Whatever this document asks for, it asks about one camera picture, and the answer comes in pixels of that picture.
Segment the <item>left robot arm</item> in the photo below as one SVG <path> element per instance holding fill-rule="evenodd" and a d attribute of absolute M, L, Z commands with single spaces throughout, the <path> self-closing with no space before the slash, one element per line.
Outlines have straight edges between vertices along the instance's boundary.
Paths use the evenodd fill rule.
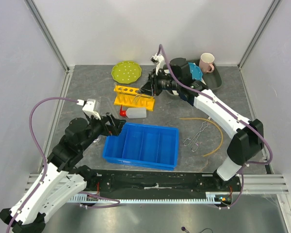
<path fill-rule="evenodd" d="M 96 173 L 88 166 L 75 168 L 83 152 L 100 135 L 118 136 L 126 121 L 110 113 L 100 119 L 75 118 L 60 142 L 44 159 L 43 171 L 12 208 L 2 209 L 0 219 L 9 233 L 40 233 L 50 218 L 74 195 L 95 189 Z"/>

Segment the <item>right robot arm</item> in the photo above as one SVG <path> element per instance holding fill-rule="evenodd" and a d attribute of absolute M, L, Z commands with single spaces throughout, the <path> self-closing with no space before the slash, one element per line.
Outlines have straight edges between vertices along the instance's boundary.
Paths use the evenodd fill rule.
<path fill-rule="evenodd" d="M 210 116 L 231 138 L 227 158 L 212 179 L 213 187 L 224 191 L 242 166 L 263 149 L 262 122 L 241 116 L 219 100 L 206 84 L 194 80 L 185 58 L 175 58 L 167 65 L 162 55 L 154 55 L 151 61 L 156 67 L 141 87 L 141 94 L 158 96 L 162 91 L 175 91 L 180 99 Z"/>

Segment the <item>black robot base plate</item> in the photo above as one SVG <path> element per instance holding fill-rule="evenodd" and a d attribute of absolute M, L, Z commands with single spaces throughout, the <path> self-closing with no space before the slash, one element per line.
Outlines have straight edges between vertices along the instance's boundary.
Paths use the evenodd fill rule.
<path fill-rule="evenodd" d="M 81 166 L 72 170 L 87 182 L 86 191 L 98 191 L 105 198 L 201 198 L 206 192 L 238 192 L 241 181 L 235 176 L 222 182 L 215 174 L 94 170 Z"/>

